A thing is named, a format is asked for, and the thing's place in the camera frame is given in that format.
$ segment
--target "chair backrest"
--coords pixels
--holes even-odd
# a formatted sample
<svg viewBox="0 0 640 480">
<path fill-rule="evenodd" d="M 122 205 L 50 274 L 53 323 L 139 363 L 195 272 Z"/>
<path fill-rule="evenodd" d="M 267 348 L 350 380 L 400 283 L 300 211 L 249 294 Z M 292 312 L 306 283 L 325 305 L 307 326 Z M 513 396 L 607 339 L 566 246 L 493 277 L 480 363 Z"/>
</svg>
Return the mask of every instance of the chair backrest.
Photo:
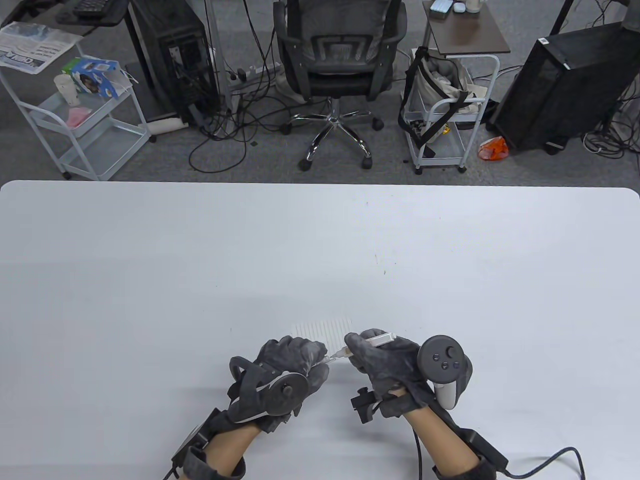
<svg viewBox="0 0 640 480">
<path fill-rule="evenodd" d="M 288 0 L 288 34 L 303 41 L 310 72 L 371 71 L 397 0 Z M 394 18 L 388 12 L 395 8 Z"/>
</svg>

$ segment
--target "gray glove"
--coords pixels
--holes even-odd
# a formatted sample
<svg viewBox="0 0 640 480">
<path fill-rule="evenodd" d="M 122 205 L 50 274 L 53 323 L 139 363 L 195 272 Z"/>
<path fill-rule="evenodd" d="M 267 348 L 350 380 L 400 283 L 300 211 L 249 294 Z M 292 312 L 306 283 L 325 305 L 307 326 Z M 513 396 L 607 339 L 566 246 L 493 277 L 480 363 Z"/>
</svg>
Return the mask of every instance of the gray glove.
<svg viewBox="0 0 640 480">
<path fill-rule="evenodd" d="M 419 406 L 431 404 L 433 390 L 418 369 L 420 346 L 402 337 L 380 347 L 372 347 L 366 341 L 383 333 L 386 332 L 377 328 L 365 330 L 360 335 L 348 333 L 344 341 L 353 354 L 349 361 L 360 372 L 369 375 L 373 390 L 380 398 L 387 399 L 389 391 L 404 387 Z"/>
<path fill-rule="evenodd" d="M 260 349 L 255 364 L 264 362 L 282 372 L 296 372 L 307 377 L 309 395 L 318 391 L 329 375 L 329 366 L 318 364 L 326 355 L 326 347 L 322 342 L 289 335 L 282 337 L 279 342 L 269 340 Z"/>
</svg>

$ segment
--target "computer case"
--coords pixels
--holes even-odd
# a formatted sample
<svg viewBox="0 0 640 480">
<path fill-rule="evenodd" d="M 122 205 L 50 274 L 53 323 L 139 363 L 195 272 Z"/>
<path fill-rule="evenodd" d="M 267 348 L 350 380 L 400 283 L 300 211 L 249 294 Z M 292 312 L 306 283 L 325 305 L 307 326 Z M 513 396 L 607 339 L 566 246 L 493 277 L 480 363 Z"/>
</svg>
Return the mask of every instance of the computer case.
<svg viewBox="0 0 640 480">
<path fill-rule="evenodd" d="M 183 121 L 220 108 L 204 25 L 186 0 L 131 0 L 155 80 Z"/>
<path fill-rule="evenodd" d="M 488 128 L 556 153 L 606 120 L 639 71 L 640 33 L 620 23 L 540 38 Z"/>
</svg>

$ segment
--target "sleeve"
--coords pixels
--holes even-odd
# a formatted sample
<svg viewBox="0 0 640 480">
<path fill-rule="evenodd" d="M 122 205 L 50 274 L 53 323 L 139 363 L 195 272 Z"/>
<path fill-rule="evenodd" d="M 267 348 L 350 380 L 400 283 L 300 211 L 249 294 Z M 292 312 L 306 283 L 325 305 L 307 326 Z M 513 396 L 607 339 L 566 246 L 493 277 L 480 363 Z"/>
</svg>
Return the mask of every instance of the sleeve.
<svg viewBox="0 0 640 480">
<path fill-rule="evenodd" d="M 433 471 L 438 480 L 495 480 L 496 478 L 495 468 L 484 457 L 480 457 L 480 463 L 474 468 L 454 477 L 442 476 L 436 467 L 433 467 Z"/>
</svg>

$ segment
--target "orange plastic bag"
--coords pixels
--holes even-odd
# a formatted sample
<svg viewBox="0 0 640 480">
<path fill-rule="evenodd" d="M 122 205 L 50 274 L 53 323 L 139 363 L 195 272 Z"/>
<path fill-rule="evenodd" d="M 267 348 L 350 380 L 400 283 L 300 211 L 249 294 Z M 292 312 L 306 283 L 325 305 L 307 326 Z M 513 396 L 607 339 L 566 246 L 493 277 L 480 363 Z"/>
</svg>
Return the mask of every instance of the orange plastic bag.
<svg viewBox="0 0 640 480">
<path fill-rule="evenodd" d="M 502 160 L 509 156 L 509 147 L 502 137 L 490 138 L 480 144 L 478 156 L 482 160 Z"/>
</svg>

